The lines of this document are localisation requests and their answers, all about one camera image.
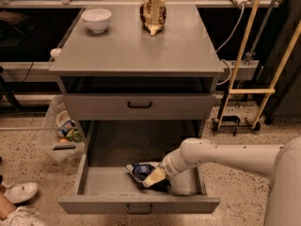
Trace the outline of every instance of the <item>white shoe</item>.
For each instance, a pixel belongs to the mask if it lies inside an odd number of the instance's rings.
[[[32,207],[18,207],[1,222],[3,226],[47,226],[37,218],[39,211]]]
[[[6,188],[4,196],[14,204],[30,200],[39,190],[37,183],[13,183],[4,187]]]

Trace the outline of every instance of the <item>white cable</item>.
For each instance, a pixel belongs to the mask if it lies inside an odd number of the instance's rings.
[[[236,23],[236,26],[233,28],[233,30],[232,30],[230,36],[227,38],[227,40],[226,40],[222,45],[219,46],[219,48],[216,50],[216,52],[218,52],[222,47],[224,47],[225,44],[232,38],[232,36],[233,36],[233,34],[234,34],[234,32],[235,32],[235,30],[236,30],[238,24],[239,24],[239,23],[241,22],[241,20],[242,20],[242,17],[243,17],[243,14],[244,14],[244,10],[245,10],[245,5],[242,4],[242,12],[241,12],[241,15],[239,16],[239,19],[238,19],[238,21],[237,21],[237,23]]]
[[[226,83],[227,81],[229,81],[230,78],[232,77],[232,68],[231,68],[230,64],[229,64],[229,63],[227,62],[227,60],[225,60],[225,59],[222,59],[221,61],[223,61],[223,62],[229,67],[229,76],[228,76],[228,78],[225,79],[224,81],[222,81],[222,82],[220,82],[220,83],[217,83],[217,84],[216,84],[217,86],[220,86],[220,85],[225,84],[225,83]]]

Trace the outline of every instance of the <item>gold foil bag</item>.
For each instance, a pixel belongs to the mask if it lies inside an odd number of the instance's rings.
[[[164,0],[143,0],[140,6],[140,20],[154,36],[163,28],[166,21]]]

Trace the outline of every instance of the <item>drawer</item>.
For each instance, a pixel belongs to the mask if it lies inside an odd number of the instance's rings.
[[[62,137],[57,133],[57,125],[55,123],[56,116],[66,110],[62,102],[62,96],[55,96],[50,103],[47,113],[45,115],[41,130],[38,134],[36,145],[42,148],[46,153],[52,156],[56,161],[61,162],[68,158],[81,158],[84,151],[84,142],[59,142]],[[61,147],[71,146],[70,149],[62,150]]]
[[[77,120],[207,120],[213,94],[68,94],[63,101]]]
[[[67,213],[209,214],[219,204],[219,198],[206,195],[201,168],[180,174],[178,188],[160,190],[144,188],[125,169],[134,162],[161,161],[192,133],[188,121],[97,121],[95,129],[74,195],[59,199]]]

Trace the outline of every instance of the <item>gray tabletop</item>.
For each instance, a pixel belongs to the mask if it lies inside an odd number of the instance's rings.
[[[101,8],[112,11],[109,28],[94,34],[80,19],[52,64],[52,73],[218,76],[223,72],[195,6],[166,5],[165,27],[153,37],[140,21],[139,6]]]

